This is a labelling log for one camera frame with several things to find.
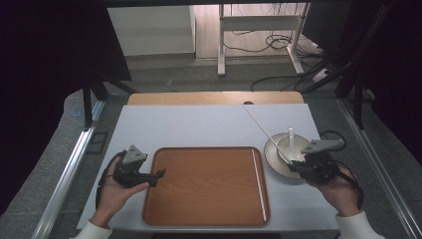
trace white tabletop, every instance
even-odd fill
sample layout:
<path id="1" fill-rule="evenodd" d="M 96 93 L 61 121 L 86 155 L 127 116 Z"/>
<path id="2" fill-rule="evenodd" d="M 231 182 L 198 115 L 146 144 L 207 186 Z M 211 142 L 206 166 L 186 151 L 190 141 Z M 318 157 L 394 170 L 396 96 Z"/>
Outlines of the white tabletop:
<path id="1" fill-rule="evenodd" d="M 306 104 L 246 106 L 269 135 L 288 130 L 304 138 L 319 139 L 317 128 Z M 337 229 L 335 210 L 316 189 L 301 179 L 277 174 L 266 162 L 267 136 L 243 106 L 125 106 L 120 114 L 102 167 L 78 224 L 83 228 L 95 212 L 97 183 L 116 153 L 134 144 L 148 154 L 140 169 L 149 172 L 155 152 L 162 147 L 254 146 L 264 164 L 271 218 L 262 227 L 168 227 L 149 226 L 141 213 L 145 193 L 126 202 L 109 223 L 114 229 L 141 232 L 275 232 Z"/>

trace white sleeve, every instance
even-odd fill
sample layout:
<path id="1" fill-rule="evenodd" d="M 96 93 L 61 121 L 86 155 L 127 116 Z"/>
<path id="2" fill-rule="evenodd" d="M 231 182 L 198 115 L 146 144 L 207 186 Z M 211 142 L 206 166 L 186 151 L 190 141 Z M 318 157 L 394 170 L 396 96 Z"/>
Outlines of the white sleeve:
<path id="1" fill-rule="evenodd" d="M 111 235 L 111 232 L 111 229 L 96 226 L 88 221 L 87 225 L 75 239 L 107 239 Z"/>
<path id="2" fill-rule="evenodd" d="M 360 211 L 359 214 L 351 217 L 335 216 L 338 228 L 340 230 L 341 239 L 383 239 L 373 231 L 369 225 L 366 213 Z"/>

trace gray carpet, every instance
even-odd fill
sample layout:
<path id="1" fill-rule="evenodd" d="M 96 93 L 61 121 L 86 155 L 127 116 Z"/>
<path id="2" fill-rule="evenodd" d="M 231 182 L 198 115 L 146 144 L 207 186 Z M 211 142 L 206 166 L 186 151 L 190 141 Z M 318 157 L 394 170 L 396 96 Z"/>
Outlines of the gray carpet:
<path id="1" fill-rule="evenodd" d="M 127 85 L 140 92 L 200 92 L 200 91 L 250 91 L 251 84 L 259 79 L 273 76 L 292 76 L 291 64 L 233 64 L 226 68 L 225 78 L 217 77 L 217 67 L 196 66 L 177 68 L 152 68 L 132 70 L 133 82 Z M 263 81 L 255 91 L 278 91 L 294 83 L 297 79 L 284 78 Z M 341 113 L 329 84 L 314 93 L 304 95 L 310 105 L 317 129 L 331 129 L 340 132 L 347 140 L 347 147 L 333 156 L 349 165 L 358 175 L 365 191 L 363 209 L 367 211 L 373 228 L 386 238 L 408 238 L 394 208 L 372 172 L 368 160 L 356 141 L 350 126 Z M 112 93 L 105 103 L 101 119 L 96 129 L 96 139 L 104 138 L 105 147 L 100 143 L 89 146 L 76 179 L 68 193 L 50 238 L 70 238 L 78 234 L 76 225 L 80 213 L 96 179 L 106 153 L 114 125 L 128 95 L 122 90 L 107 85 Z M 62 121 L 47 146 L 43 156 L 29 179 L 22 187 L 7 212 L 0 218 L 0 238 L 30 238 L 41 218 L 60 175 L 69 159 L 75 143 L 84 126 L 82 92 L 69 96 L 65 103 Z M 396 183 L 418 223 L 422 222 L 422 194 L 417 185 L 422 182 L 422 168 L 397 138 L 382 124 L 371 111 L 370 104 L 363 107 L 363 124 L 386 170 Z M 282 232 L 283 239 L 332 238 L 334 231 Z M 111 238 L 150 238 L 149 234 L 135 232 L 113 232 Z"/>

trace hand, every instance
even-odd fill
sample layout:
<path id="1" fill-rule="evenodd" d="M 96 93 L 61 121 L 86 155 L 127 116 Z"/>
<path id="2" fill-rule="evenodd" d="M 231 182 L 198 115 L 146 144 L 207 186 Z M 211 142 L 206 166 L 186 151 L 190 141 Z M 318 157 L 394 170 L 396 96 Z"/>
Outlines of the hand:
<path id="1" fill-rule="evenodd" d="M 340 170 L 345 175 L 353 178 L 347 169 L 341 167 Z M 325 200 L 337 210 L 339 216 L 349 217 L 359 213 L 356 205 L 356 191 L 350 183 L 341 177 L 337 177 L 332 183 L 327 185 L 320 185 L 309 181 L 307 181 L 307 184 L 317 188 Z"/>
<path id="2" fill-rule="evenodd" d="M 144 182 L 132 188 L 124 188 L 109 176 L 114 173 L 120 160 L 120 157 L 116 158 L 108 169 L 99 206 L 91 219 L 91 223 L 102 228 L 107 228 L 111 218 L 121 210 L 130 196 L 149 187 L 149 183 Z"/>

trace wooden tray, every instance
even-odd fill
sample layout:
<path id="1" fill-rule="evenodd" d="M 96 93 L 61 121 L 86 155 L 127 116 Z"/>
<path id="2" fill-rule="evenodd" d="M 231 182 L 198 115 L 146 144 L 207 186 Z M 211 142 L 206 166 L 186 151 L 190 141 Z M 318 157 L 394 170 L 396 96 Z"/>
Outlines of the wooden tray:
<path id="1" fill-rule="evenodd" d="M 260 152 L 254 147 L 165 147 L 151 172 L 142 217 L 156 226 L 264 225 L 270 219 Z"/>

